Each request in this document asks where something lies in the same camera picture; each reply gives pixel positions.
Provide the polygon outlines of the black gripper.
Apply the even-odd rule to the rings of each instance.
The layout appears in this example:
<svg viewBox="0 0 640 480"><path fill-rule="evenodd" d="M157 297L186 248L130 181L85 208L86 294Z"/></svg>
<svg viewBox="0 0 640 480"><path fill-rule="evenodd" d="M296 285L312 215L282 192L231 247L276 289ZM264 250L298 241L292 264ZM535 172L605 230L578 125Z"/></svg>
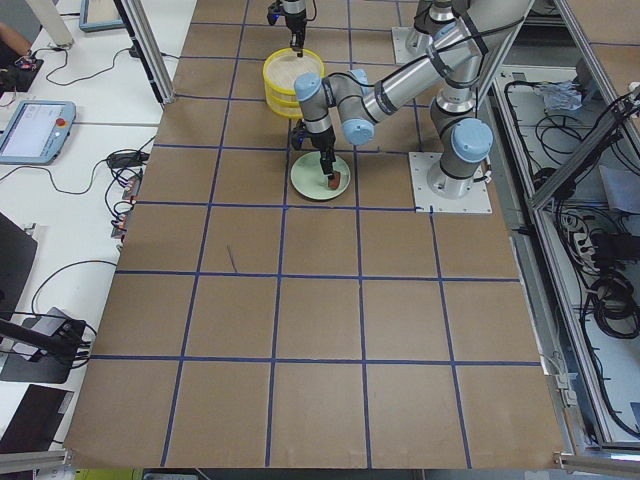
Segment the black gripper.
<svg viewBox="0 0 640 480"><path fill-rule="evenodd" d="M305 0L283 0L282 9L287 28L291 31L290 48L297 57L304 56L304 42L307 24L307 9Z"/></svg>
<svg viewBox="0 0 640 480"><path fill-rule="evenodd" d="M334 172L335 163L335 133L332 127L319 132L314 133L307 132L307 136L311 140L313 147L320 152L320 166L325 176L330 176Z"/></svg>

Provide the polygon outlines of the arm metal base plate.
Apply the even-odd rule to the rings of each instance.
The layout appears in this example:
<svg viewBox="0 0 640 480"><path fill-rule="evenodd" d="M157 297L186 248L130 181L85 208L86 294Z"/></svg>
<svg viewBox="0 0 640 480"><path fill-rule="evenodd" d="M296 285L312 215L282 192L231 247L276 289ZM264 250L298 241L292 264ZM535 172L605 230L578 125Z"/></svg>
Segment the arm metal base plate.
<svg viewBox="0 0 640 480"><path fill-rule="evenodd" d="M481 163L474 176L466 180L447 177L440 168L439 152L410 152L409 165L414 209L418 213L479 214L492 213Z"/></svg>
<svg viewBox="0 0 640 480"><path fill-rule="evenodd" d="M399 66L426 54L434 39L414 27L393 27L391 30L395 63Z"/></svg>

